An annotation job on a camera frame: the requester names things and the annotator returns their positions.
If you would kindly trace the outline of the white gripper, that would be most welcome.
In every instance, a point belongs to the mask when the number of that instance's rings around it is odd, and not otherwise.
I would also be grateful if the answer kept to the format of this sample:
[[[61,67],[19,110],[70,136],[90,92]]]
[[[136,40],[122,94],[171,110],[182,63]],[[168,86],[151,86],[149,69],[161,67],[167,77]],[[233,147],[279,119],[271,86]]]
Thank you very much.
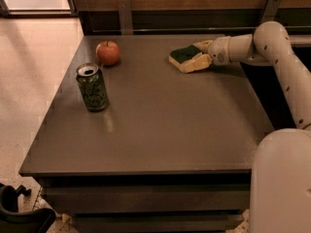
[[[193,45],[204,53],[198,53],[192,59],[183,62],[180,66],[182,73],[191,73],[208,68],[214,65],[227,65],[230,63],[229,59],[229,41],[230,38],[220,37],[212,42],[212,40],[205,40],[194,43]]]

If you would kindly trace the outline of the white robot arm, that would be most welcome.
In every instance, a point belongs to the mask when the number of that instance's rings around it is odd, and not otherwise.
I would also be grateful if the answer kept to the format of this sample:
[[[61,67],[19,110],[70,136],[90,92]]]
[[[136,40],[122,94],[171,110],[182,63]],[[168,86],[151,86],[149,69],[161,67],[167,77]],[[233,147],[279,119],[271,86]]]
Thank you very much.
[[[252,34],[190,45],[181,71],[214,64],[271,66],[278,81],[270,107],[281,128],[258,146],[252,167],[249,233],[311,231],[311,73],[296,56],[286,28],[267,21]]]

